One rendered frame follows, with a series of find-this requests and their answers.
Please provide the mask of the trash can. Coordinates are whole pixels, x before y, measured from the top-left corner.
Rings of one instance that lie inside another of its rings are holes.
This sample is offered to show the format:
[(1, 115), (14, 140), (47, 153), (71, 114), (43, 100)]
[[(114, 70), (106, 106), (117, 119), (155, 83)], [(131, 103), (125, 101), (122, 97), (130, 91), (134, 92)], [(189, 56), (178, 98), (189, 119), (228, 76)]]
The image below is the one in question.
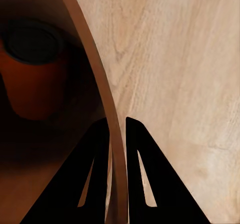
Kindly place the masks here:
[[(128, 175), (115, 103), (77, 0), (0, 0), (0, 38), (7, 26), (21, 20), (55, 28), (70, 61), (61, 108), (41, 121), (14, 112), (0, 74), (0, 224), (20, 224), (88, 128), (105, 117), (112, 186), (104, 224), (129, 224)], [(93, 163), (77, 207), (85, 204)]]

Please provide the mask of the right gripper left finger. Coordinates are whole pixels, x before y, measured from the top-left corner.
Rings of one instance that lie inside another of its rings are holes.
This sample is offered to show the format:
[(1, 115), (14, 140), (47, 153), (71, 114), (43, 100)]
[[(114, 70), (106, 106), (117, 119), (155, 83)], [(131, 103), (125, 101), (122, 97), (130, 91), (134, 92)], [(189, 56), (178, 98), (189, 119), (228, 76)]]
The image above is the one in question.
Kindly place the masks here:
[[(20, 224), (105, 224), (109, 137), (107, 117), (95, 121)], [(92, 163), (85, 204), (77, 207)]]

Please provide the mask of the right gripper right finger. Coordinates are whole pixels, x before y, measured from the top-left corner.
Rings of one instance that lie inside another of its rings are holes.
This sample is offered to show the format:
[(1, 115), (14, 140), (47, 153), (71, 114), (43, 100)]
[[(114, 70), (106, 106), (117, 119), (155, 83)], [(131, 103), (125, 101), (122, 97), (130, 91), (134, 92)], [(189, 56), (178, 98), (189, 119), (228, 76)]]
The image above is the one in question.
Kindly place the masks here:
[[(145, 126), (125, 122), (129, 224), (211, 224)], [(146, 204), (137, 150), (157, 207)]]

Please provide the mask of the can of soda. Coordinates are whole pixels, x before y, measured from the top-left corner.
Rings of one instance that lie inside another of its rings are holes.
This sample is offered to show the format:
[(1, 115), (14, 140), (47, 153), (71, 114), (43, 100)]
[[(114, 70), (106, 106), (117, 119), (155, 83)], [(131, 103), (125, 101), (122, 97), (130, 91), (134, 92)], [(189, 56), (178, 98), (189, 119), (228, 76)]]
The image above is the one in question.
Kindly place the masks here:
[(46, 120), (63, 103), (70, 53), (60, 33), (44, 22), (21, 20), (0, 38), (0, 74), (12, 109)]

